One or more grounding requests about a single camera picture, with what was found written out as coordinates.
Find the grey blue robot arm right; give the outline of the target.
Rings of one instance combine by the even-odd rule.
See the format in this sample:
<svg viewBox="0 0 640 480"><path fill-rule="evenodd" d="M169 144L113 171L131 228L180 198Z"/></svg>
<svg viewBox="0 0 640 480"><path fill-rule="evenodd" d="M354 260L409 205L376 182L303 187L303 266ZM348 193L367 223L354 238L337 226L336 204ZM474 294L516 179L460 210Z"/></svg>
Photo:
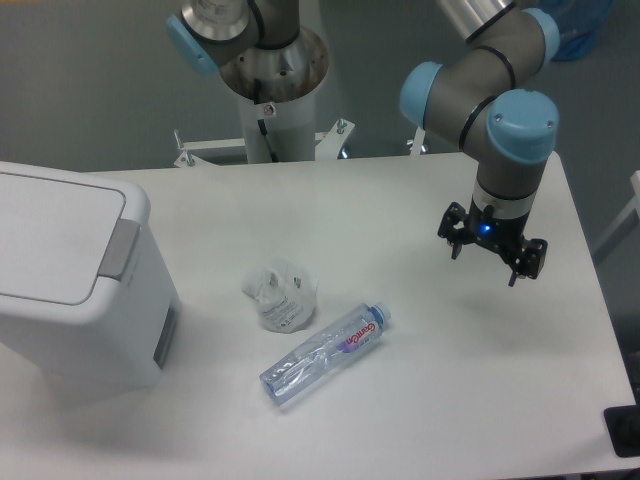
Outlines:
<svg viewBox="0 0 640 480"><path fill-rule="evenodd" d="M438 234L454 256L476 244L518 275L532 276L547 243L524 228L555 148L559 111L542 93L523 89L556 54L553 18L513 1L442 1L467 52L454 64L418 65L399 97L402 114L478 164L469 207L451 204Z"/></svg>

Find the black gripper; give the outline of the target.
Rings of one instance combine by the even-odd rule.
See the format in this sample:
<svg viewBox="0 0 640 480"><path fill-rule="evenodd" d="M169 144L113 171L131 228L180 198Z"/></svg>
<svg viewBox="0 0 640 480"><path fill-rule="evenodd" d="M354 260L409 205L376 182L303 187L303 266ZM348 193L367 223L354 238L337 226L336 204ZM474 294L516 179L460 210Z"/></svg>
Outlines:
<svg viewBox="0 0 640 480"><path fill-rule="evenodd" d="M467 214L460 204L452 202L443 214L437 234L451 247L452 260L458 258L465 245L474 243L504 261L512 261L508 286L513 287L518 279L536 280L546 259L546 240L524 238L528 218L528 213L512 219L495 218L482 211L474 200Z"/></svg>

